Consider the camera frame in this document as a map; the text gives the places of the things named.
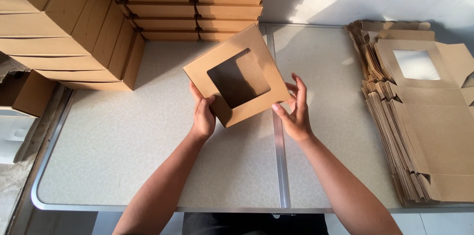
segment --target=dark pants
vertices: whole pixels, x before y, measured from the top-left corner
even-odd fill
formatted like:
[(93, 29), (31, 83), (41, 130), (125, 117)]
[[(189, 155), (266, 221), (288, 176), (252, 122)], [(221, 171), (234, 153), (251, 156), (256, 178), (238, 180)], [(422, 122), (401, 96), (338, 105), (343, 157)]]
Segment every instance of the dark pants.
[(185, 213), (182, 235), (328, 235), (324, 214), (280, 215), (247, 213)]

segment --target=forearm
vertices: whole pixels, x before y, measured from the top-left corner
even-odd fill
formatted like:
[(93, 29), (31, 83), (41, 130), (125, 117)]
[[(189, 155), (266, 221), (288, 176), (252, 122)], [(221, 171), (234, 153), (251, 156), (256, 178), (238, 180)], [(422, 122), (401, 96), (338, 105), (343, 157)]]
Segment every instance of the forearm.
[(299, 143), (334, 213), (352, 235), (401, 234), (382, 203), (314, 135)]
[(173, 215), (186, 179), (206, 140), (189, 133), (139, 189), (114, 235), (159, 234)]

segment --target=cutout window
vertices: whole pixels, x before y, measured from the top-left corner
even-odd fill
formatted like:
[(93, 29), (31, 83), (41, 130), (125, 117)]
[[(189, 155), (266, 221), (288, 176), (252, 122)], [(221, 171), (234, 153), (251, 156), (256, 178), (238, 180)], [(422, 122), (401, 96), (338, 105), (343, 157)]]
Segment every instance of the cutout window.
[(271, 90), (249, 48), (208, 70), (207, 74), (231, 109)]
[(427, 51), (394, 50), (394, 55), (405, 78), (441, 80)]

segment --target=human hand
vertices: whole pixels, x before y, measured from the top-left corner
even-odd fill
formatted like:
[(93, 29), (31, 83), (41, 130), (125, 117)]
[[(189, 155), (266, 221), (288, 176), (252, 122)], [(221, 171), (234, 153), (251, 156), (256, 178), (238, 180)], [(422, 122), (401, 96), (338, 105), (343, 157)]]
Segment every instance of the human hand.
[(203, 98), (192, 81), (189, 81), (189, 90), (194, 98), (194, 123), (190, 134), (196, 136), (198, 139), (207, 140), (210, 135), (214, 133), (216, 128), (216, 115), (211, 113), (209, 105), (214, 102), (216, 97), (214, 95), (209, 98)]
[(280, 104), (273, 104), (272, 108), (281, 118), (286, 133), (295, 141), (304, 141), (313, 136), (308, 114), (308, 104), (306, 103), (306, 85), (295, 73), (292, 78), (296, 85), (286, 83), (286, 86), (293, 92), (291, 99), (285, 101), (290, 105), (292, 113), (289, 114)]

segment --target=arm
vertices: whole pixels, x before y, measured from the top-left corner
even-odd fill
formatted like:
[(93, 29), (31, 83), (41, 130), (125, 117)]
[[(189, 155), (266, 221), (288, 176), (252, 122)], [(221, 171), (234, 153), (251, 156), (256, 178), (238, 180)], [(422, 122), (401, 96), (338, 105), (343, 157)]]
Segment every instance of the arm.
[(189, 134), (157, 168), (133, 197), (117, 223), (113, 235), (159, 234), (175, 212), (186, 179), (204, 143), (214, 132), (216, 117), (193, 83), (194, 124)]
[(296, 85), (287, 83), (293, 91), (287, 103), (292, 113), (279, 104), (272, 108), (281, 118), (286, 132), (310, 160), (316, 175), (331, 203), (334, 213), (352, 235), (400, 235), (394, 219), (351, 171), (349, 171), (313, 134), (310, 126), (306, 86), (299, 76), (292, 74)]

